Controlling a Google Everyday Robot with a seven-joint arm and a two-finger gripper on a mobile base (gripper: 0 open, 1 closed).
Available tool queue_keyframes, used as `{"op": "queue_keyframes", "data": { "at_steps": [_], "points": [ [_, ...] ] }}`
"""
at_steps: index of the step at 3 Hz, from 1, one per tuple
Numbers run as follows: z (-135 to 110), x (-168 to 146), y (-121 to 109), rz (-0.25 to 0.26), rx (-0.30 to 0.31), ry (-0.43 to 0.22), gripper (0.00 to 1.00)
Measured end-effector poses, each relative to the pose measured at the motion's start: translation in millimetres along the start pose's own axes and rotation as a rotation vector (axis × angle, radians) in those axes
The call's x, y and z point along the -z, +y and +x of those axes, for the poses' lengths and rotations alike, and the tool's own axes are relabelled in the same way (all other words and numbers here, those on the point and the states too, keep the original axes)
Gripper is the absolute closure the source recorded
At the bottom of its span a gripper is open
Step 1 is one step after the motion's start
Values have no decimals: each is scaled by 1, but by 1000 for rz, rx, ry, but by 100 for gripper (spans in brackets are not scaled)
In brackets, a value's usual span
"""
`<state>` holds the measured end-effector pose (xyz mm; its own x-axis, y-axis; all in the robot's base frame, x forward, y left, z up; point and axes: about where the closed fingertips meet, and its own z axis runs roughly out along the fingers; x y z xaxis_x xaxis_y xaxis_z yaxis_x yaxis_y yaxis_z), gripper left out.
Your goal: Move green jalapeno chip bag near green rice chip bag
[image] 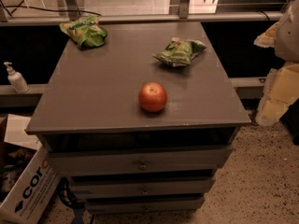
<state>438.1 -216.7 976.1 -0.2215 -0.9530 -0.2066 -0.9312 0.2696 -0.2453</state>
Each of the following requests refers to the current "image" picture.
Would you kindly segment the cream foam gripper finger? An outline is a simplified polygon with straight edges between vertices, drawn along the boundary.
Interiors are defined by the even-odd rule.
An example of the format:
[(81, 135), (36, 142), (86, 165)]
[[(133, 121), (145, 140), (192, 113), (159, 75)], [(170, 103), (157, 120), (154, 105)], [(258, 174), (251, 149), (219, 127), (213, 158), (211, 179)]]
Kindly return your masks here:
[(254, 44), (274, 48), (275, 55), (284, 61), (279, 69), (271, 69), (263, 87), (256, 122), (261, 126), (277, 123), (299, 98), (299, 40), (298, 26), (277, 21), (259, 35)]

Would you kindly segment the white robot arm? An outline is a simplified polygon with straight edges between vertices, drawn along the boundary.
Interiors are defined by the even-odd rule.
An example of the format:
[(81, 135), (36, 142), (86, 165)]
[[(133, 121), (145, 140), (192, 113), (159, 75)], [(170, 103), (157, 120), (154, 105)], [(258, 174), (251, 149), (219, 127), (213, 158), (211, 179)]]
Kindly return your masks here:
[(299, 99), (299, 0), (291, 2), (280, 20), (259, 35), (254, 44), (273, 48), (284, 61), (281, 68), (271, 69), (267, 75), (255, 117), (259, 125), (271, 126)]

